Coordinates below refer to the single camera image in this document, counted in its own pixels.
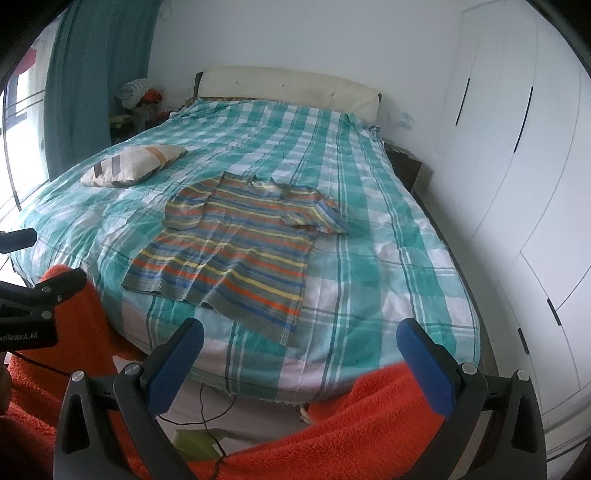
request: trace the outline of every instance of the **headboard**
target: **headboard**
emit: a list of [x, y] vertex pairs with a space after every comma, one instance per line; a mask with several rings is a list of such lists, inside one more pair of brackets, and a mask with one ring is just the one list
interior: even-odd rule
[[272, 67], [216, 67], [195, 77], [195, 98], [276, 100], [341, 113], [375, 124], [382, 95], [360, 83], [321, 73]]

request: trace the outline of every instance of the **striped shirt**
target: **striped shirt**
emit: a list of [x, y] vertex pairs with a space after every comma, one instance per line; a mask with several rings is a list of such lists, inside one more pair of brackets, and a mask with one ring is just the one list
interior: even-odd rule
[[223, 173], [183, 188], [122, 285], [209, 306], [286, 345], [319, 233], [347, 233], [317, 190]]

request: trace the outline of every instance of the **wardrobe door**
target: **wardrobe door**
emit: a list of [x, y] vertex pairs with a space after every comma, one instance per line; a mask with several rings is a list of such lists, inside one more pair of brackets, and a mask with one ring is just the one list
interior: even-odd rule
[[535, 17], [526, 2], [500, 2], [504, 49], [492, 113], [485, 119], [480, 151], [457, 172], [462, 238], [470, 239], [491, 205], [511, 163], [534, 83]]
[[540, 15], [536, 26], [537, 65], [521, 138], [471, 240], [494, 280], [507, 271], [550, 201], [569, 154], [579, 108], [580, 64], [576, 55]]
[[591, 271], [557, 310], [573, 352], [581, 387], [591, 383]]
[[460, 43], [456, 51], [449, 87], [447, 88], [439, 140], [437, 142], [441, 154], [445, 154], [449, 148], [456, 130], [456, 123], [459, 120], [460, 111], [463, 109], [465, 95], [467, 95], [469, 89], [468, 82], [472, 75], [474, 56], [478, 48], [479, 21], [480, 19], [474, 10], [462, 13]]
[[540, 409], [546, 413], [579, 390], [568, 341], [548, 306], [544, 290], [522, 255], [500, 284], [521, 327], [519, 335], [524, 341], [523, 348], [527, 346], [531, 356]]
[[[432, 214], [444, 219], [440, 228], [460, 264], [519, 136], [534, 79], [535, 15], [526, 2], [514, 1], [464, 13], [465, 30], [478, 32], [477, 48], [457, 125], [429, 185], [432, 203], [441, 207], [439, 215]], [[450, 91], [461, 83], [453, 81]]]
[[582, 65], [579, 71], [579, 115], [569, 157], [548, 208], [522, 250], [557, 309], [591, 265], [591, 79]]

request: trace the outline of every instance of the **wardrobe handle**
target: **wardrobe handle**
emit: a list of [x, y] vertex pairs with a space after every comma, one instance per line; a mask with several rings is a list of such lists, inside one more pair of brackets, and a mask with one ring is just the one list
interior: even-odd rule
[[550, 299], [548, 299], [548, 307], [550, 307], [550, 310], [552, 310], [552, 315], [554, 315], [554, 320], [556, 320], [556, 323], [558, 323], [558, 326], [562, 327], [562, 323], [561, 323], [560, 318], [558, 316], [558, 312], [554, 308], [554, 305], [552, 305], [552, 302], [550, 301]]
[[460, 121], [460, 115], [462, 114], [462, 109], [464, 108], [464, 102], [466, 101], [466, 94], [468, 93], [468, 86], [470, 85], [470, 79], [466, 83], [466, 90], [464, 90], [464, 97], [462, 98], [462, 104], [460, 105], [460, 111], [457, 113], [456, 125]]
[[527, 348], [527, 343], [525, 342], [525, 337], [523, 336], [523, 332], [520, 328], [517, 329], [517, 333], [519, 333], [519, 338], [521, 339], [521, 344], [523, 345], [523, 350], [525, 351], [526, 355], [530, 354], [530, 349]]
[[519, 146], [519, 141], [521, 140], [521, 134], [523, 133], [523, 127], [525, 127], [525, 122], [527, 121], [527, 114], [530, 112], [530, 105], [531, 105], [531, 95], [534, 93], [534, 88], [530, 89], [530, 99], [527, 100], [527, 108], [525, 109], [525, 116], [523, 117], [523, 123], [521, 124], [521, 130], [519, 131], [519, 136], [517, 137], [517, 143], [515, 144], [515, 148], [513, 149], [513, 153], [517, 151], [517, 147]]

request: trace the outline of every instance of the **orange fleece blanket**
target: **orange fleece blanket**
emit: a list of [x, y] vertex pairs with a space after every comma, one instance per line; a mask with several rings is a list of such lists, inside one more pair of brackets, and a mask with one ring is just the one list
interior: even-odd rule
[[[43, 279], [67, 269], [55, 266]], [[108, 325], [91, 283], [56, 307], [56, 321], [57, 346], [21, 353], [66, 372], [81, 369], [91, 376], [115, 374], [113, 355], [130, 360], [145, 357]], [[12, 403], [0, 417], [0, 434], [8, 434], [32, 461], [51, 472], [55, 425], [68, 379], [15, 357], [9, 371]], [[349, 394], [312, 404], [309, 415], [315, 424], [302, 432], [229, 455], [217, 478], [395, 478], [413, 466], [443, 421], [429, 408], [406, 364], [360, 377]], [[135, 474], [149, 479], [121, 418], [114, 414], [112, 420]], [[210, 478], [214, 462], [189, 465], [198, 478]]]

